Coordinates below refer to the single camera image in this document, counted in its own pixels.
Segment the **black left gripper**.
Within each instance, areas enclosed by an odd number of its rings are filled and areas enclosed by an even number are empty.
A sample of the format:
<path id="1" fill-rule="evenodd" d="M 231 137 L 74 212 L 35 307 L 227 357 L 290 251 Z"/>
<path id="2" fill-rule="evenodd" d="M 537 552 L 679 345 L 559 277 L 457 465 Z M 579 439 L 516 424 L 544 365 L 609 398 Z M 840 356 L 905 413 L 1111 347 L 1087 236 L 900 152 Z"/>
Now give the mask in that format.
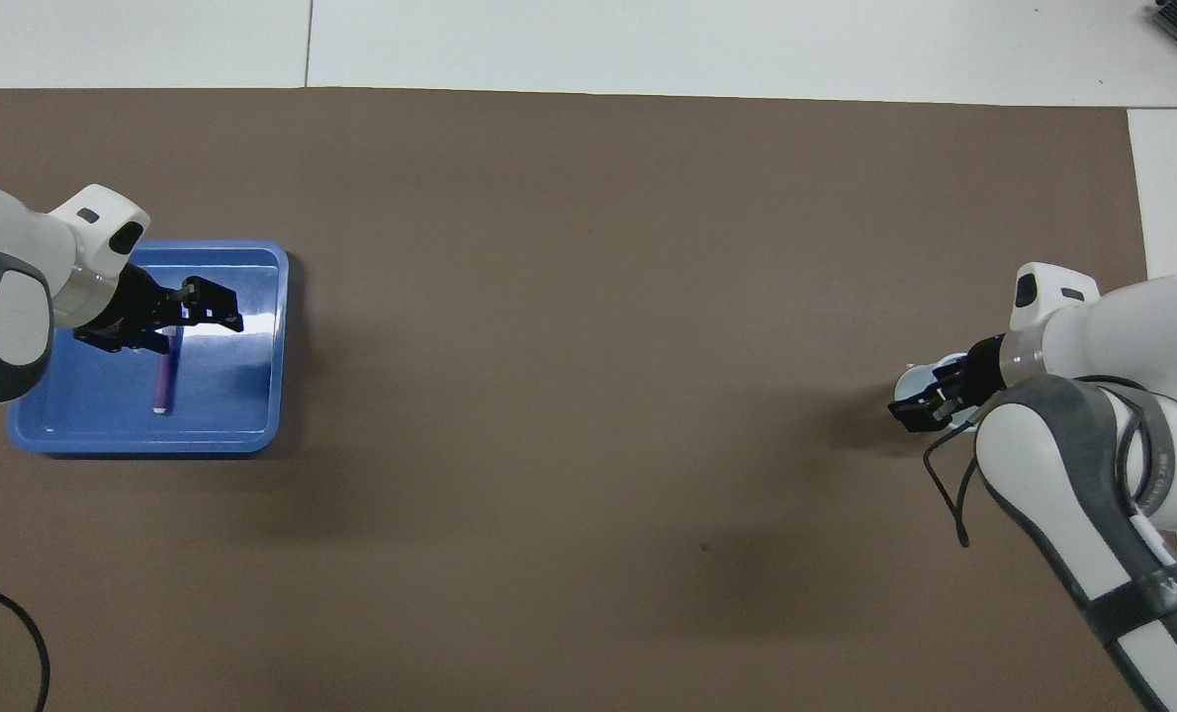
<path id="1" fill-rule="evenodd" d="M 102 327 L 77 327 L 73 337 L 108 353 L 146 350 L 168 355 L 172 337 L 159 328 L 202 324 L 237 333 L 244 331 L 234 290 L 200 277 L 182 279 L 180 288 L 168 290 L 148 271 L 128 262 L 120 272 L 114 297 L 102 311 Z"/>

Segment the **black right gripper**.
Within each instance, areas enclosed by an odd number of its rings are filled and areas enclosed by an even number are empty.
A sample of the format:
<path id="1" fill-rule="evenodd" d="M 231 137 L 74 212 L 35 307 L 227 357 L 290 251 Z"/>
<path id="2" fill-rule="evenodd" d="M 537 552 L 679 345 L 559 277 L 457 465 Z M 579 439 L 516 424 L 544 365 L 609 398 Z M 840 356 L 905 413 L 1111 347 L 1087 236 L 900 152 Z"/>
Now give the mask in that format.
<path id="1" fill-rule="evenodd" d="M 887 413 L 910 433 L 955 431 L 967 422 L 977 406 L 946 394 L 962 394 L 964 400 L 990 400 L 1006 388 L 1000 373 L 1000 348 L 1004 334 L 995 334 L 972 344 L 963 359 L 942 359 L 931 370 L 930 390 L 905 400 L 887 402 Z"/>

